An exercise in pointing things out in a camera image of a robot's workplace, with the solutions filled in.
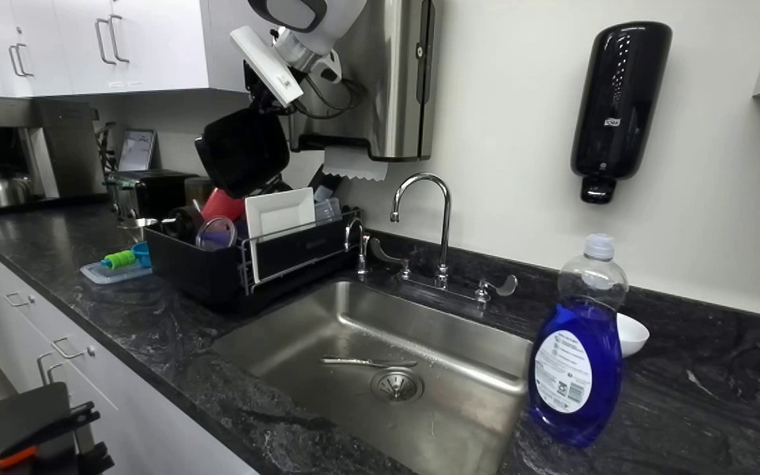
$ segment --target stainless steel sink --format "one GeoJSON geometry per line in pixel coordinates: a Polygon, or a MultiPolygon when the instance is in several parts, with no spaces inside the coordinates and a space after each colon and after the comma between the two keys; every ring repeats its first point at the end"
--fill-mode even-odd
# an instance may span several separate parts
{"type": "Polygon", "coordinates": [[[497,473],[513,435],[529,345],[342,281],[215,349],[416,473],[481,475],[497,473]]]}

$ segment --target dish drying rack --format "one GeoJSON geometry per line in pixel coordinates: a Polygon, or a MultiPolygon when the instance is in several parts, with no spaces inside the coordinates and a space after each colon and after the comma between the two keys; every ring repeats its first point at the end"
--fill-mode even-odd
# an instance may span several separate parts
{"type": "Polygon", "coordinates": [[[307,289],[357,261],[360,213],[315,221],[280,233],[241,238],[232,249],[202,250],[198,245],[146,231],[153,273],[179,293],[212,310],[253,315],[274,299],[307,289]]]}

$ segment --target blue dish soap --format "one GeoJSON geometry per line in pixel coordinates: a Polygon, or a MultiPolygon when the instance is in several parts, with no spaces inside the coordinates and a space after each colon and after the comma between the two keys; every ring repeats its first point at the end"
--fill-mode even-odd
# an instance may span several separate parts
{"type": "Polygon", "coordinates": [[[615,244],[590,236],[586,254],[559,273],[559,304],[545,323],[532,364],[532,417],[571,446],[590,446],[620,394],[617,307],[628,282],[615,244]]]}

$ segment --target black granite countertop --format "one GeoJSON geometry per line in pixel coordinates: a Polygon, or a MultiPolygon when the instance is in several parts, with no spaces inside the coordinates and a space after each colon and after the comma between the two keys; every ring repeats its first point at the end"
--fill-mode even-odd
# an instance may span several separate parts
{"type": "MultiPolygon", "coordinates": [[[[241,326],[162,277],[99,289],[83,264],[133,241],[104,204],[0,217],[0,261],[260,473],[406,473],[208,349],[241,326]]],[[[508,266],[524,293],[487,326],[534,337],[555,301],[555,273],[454,254],[471,274],[508,266]]],[[[501,473],[760,473],[760,318],[632,290],[652,331],[625,363],[620,403],[591,448],[569,448],[518,415],[501,473]]]]}

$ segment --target black soap dispenser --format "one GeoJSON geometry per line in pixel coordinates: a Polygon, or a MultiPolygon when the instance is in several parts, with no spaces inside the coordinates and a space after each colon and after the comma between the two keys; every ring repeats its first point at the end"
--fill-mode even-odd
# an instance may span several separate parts
{"type": "Polygon", "coordinates": [[[598,34],[574,142],[586,204],[609,204],[617,179],[640,171],[671,38],[671,27],[652,21],[598,34]]]}

